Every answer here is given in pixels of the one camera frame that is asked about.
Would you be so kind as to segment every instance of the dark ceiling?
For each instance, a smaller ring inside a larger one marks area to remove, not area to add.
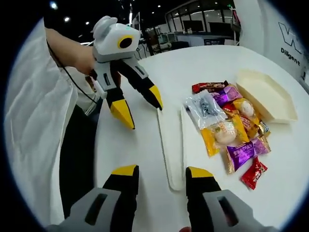
[[[105,15],[117,17],[120,23],[129,23],[130,4],[132,5],[133,18],[136,13],[140,12],[144,27],[148,28],[166,23],[165,13],[187,1],[54,0],[45,6],[44,21],[46,27],[53,28],[73,40],[89,42],[92,40],[90,31],[95,23]],[[51,7],[52,2],[56,3],[57,9]],[[70,20],[65,22],[65,17],[69,17]]]

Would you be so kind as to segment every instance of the white tray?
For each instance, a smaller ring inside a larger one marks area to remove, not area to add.
[[[289,123],[297,120],[290,94],[270,76],[252,70],[240,70],[236,84],[267,122]]]

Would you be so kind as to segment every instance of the red candy wrapper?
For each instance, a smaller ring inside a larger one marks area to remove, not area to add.
[[[209,93],[218,92],[228,86],[228,82],[206,82],[192,85],[192,92],[199,93],[203,90],[207,90]]]
[[[245,183],[252,190],[256,187],[256,182],[260,178],[263,172],[267,170],[267,167],[262,164],[257,157],[253,159],[251,167],[241,177],[243,183]]]

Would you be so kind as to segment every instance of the white table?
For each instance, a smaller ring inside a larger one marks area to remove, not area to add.
[[[235,83],[235,74],[241,68],[264,72],[288,90],[298,121],[290,125],[269,125],[272,133],[268,141],[272,151],[260,157],[268,170],[254,191],[239,181],[251,162],[232,175],[226,175],[220,155],[208,158],[205,153],[206,161],[201,164],[214,174],[222,189],[230,189],[250,205],[255,218],[262,224],[283,227],[302,203],[308,189],[309,96],[300,84],[274,62],[238,46],[190,47],[143,59],[140,64],[161,95],[179,105],[191,94],[192,84],[224,80]],[[177,232],[190,225],[186,196],[184,191],[169,189],[156,109],[125,78],[122,90],[136,129],[127,130],[112,117],[107,104],[103,104],[96,138],[97,185],[102,187],[116,167],[139,165],[140,188],[133,231]]]

